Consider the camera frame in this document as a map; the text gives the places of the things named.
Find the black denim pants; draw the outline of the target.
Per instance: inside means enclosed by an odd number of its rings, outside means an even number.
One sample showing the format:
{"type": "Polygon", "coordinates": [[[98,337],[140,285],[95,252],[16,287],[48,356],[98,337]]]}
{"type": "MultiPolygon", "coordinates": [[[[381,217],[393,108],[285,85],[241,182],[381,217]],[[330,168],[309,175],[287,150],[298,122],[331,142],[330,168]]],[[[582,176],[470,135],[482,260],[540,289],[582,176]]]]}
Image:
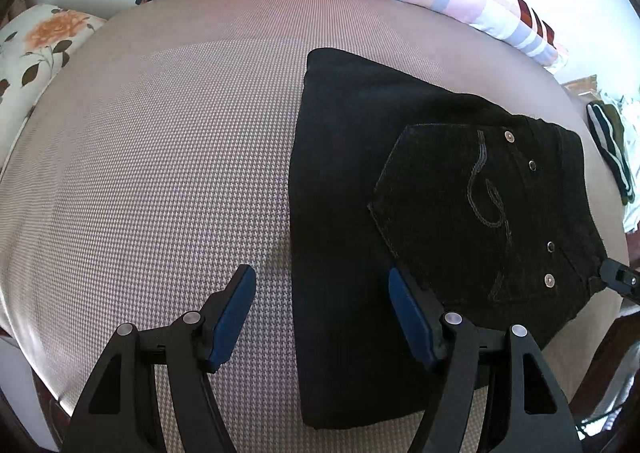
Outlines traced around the black denim pants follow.
{"type": "Polygon", "coordinates": [[[601,291],[582,140],[363,59],[307,58],[290,163],[302,416],[322,429],[423,410],[437,335],[410,350],[397,271],[486,329],[546,346],[601,291]]]}

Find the green white striped garment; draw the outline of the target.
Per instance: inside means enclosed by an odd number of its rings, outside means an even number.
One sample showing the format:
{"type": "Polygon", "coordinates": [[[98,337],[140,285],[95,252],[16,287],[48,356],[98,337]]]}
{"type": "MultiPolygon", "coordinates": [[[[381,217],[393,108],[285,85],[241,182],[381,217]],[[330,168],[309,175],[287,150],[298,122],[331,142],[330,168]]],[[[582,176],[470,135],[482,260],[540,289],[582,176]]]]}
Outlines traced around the green white striped garment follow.
{"type": "Polygon", "coordinates": [[[634,177],[625,149],[625,129],[620,112],[601,100],[587,103],[588,127],[602,158],[611,170],[624,206],[634,202],[634,177]]]}

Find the beige houndstooth bed sheet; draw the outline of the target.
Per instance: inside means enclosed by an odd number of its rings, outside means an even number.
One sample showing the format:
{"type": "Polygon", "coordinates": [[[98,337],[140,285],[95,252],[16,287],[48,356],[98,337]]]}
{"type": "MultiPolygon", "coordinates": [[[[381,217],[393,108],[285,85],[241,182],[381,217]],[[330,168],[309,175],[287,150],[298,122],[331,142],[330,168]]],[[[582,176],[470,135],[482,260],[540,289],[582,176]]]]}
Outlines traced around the beige houndstooth bed sheet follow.
{"type": "MultiPolygon", "coordinates": [[[[170,324],[246,263],[255,300],[212,379],[235,447],[409,446],[424,409],[346,429],[303,421],[288,184],[307,58],[320,48],[575,132],[605,258],[627,260],[620,195],[582,103],[507,44],[393,0],[157,0],[109,20],[70,59],[1,181],[1,323],[64,410],[119,324],[170,324]]],[[[621,303],[601,289],[541,346],[567,395],[621,303]]]]}

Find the floral orange pillow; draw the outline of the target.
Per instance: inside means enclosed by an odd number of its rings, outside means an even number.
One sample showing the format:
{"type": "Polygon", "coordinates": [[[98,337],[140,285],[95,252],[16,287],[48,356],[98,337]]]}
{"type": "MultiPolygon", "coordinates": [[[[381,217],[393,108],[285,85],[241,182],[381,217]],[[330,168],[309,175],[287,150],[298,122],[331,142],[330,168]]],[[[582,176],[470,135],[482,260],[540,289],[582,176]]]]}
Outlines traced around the floral orange pillow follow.
{"type": "Polygon", "coordinates": [[[40,4],[1,29],[2,165],[6,165],[26,118],[43,91],[105,22],[86,12],[40,4]]]}

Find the dark wooden bed frame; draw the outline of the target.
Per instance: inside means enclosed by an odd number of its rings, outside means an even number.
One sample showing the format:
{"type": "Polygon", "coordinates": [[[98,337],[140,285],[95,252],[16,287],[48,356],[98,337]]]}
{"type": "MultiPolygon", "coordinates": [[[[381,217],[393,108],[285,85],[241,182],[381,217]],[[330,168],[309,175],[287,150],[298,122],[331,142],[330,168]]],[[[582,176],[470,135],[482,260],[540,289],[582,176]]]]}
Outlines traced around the dark wooden bed frame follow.
{"type": "Polygon", "coordinates": [[[603,399],[624,355],[639,341],[639,319],[638,312],[628,317],[619,317],[605,334],[584,380],[570,403],[575,421],[581,421],[591,415],[603,399]]]}

